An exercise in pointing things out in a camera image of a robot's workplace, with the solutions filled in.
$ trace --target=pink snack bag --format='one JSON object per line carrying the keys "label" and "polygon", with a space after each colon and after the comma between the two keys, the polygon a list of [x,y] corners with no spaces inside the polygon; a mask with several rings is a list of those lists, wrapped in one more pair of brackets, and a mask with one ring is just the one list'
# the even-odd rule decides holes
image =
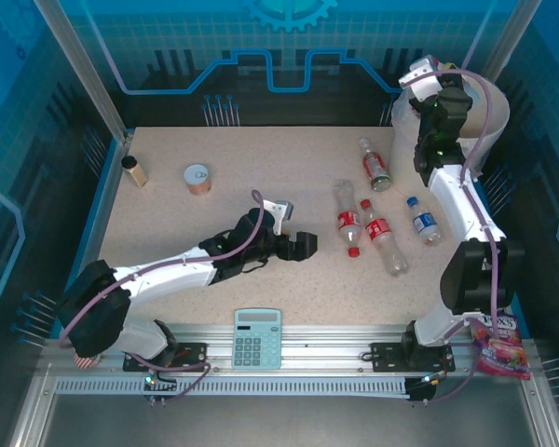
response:
{"label": "pink snack bag", "polygon": [[[491,317],[482,315],[479,320],[491,328]],[[474,344],[481,350],[478,369],[491,375],[530,380],[528,362],[522,347],[518,320],[512,315],[498,315],[499,340],[493,339],[484,328],[472,326]]]}

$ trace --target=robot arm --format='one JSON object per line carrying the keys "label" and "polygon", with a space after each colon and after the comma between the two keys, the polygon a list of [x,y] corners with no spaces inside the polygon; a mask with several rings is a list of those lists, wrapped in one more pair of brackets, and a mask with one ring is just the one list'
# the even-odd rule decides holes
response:
{"label": "robot arm", "polygon": [[[403,86],[438,70],[431,56],[414,62],[410,69],[400,79]],[[420,113],[415,168],[442,205],[459,245],[441,278],[442,300],[425,317],[413,322],[402,338],[409,359],[422,352],[422,347],[446,345],[461,325],[489,312],[493,255],[498,257],[498,307],[509,305],[524,256],[521,245],[506,239],[490,218],[476,193],[469,169],[460,181],[466,158],[457,139],[472,106],[462,76],[429,76],[412,84],[411,89],[415,98],[410,103]],[[486,225],[481,224],[469,196]],[[485,226],[493,235],[497,253],[491,252]]]}
{"label": "robot arm", "polygon": [[[166,325],[129,315],[129,310],[155,301],[171,293],[194,287],[205,287],[232,278],[250,263],[267,264],[271,256],[285,261],[303,261],[317,251],[317,236],[298,232],[296,241],[282,233],[282,224],[290,220],[293,205],[289,202],[264,200],[264,216],[252,242],[237,254],[219,259],[239,248],[252,233],[260,210],[252,209],[242,216],[236,227],[210,237],[189,251],[163,261],[131,267],[111,268],[103,260],[93,262],[79,275],[60,299],[57,307],[62,326],[68,325],[77,313],[100,291],[128,275],[158,265],[116,287],[84,315],[69,333],[80,357],[92,357],[113,348],[166,365],[173,358],[176,342]],[[195,263],[182,260],[202,258]]]}

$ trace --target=water bottle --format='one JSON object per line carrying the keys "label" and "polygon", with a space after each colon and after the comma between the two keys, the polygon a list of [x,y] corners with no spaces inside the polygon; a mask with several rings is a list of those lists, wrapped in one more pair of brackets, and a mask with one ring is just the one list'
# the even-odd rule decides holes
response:
{"label": "water bottle", "polygon": [[385,269],[394,277],[406,272],[408,263],[395,242],[388,221],[379,212],[373,210],[373,205],[371,205],[369,199],[364,199],[361,206],[364,212],[363,221],[366,232],[379,250]]}
{"label": "water bottle", "polygon": [[362,150],[362,165],[369,176],[371,187],[379,193],[387,191],[391,186],[391,178],[383,158],[381,158],[368,138],[361,138],[358,141],[358,145]]}
{"label": "water bottle", "polygon": [[361,254],[358,248],[358,241],[361,239],[361,217],[356,210],[352,183],[348,180],[338,181],[335,184],[335,197],[337,198],[339,236],[348,245],[348,256],[357,258]]}
{"label": "water bottle", "polygon": [[410,207],[412,224],[422,241],[431,246],[439,245],[443,240],[443,234],[429,209],[422,205],[416,197],[410,197],[406,203]]}

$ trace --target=calculator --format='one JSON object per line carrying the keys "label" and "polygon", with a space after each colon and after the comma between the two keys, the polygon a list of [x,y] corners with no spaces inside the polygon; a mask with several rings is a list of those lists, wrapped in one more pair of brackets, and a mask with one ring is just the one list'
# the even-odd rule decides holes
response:
{"label": "calculator", "polygon": [[234,313],[232,367],[237,370],[276,370],[281,365],[281,312],[278,309],[239,309]]}

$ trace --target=speckled beige surface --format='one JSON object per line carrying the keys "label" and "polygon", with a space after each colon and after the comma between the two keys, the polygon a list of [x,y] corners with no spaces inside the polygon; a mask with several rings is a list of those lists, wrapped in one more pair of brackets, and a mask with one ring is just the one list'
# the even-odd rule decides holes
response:
{"label": "speckled beige surface", "polygon": [[[319,251],[302,263],[274,258],[251,275],[182,291],[140,307],[137,313],[168,323],[231,324],[240,307],[283,311],[285,324],[407,323],[439,298],[439,278],[455,251],[451,231],[436,200],[429,203],[446,241],[438,248],[417,238],[405,199],[395,188],[370,189],[357,141],[366,136],[389,157],[390,128],[139,128],[130,154],[149,176],[138,189],[123,175],[102,245],[109,265],[145,264],[186,251],[233,227],[255,206],[251,189],[265,198],[294,204],[286,227],[315,233]],[[212,189],[192,196],[184,169],[203,163]],[[350,179],[358,201],[370,198],[384,211],[410,264],[401,278],[384,270],[363,235],[361,257],[349,259],[336,231],[333,185]]]}

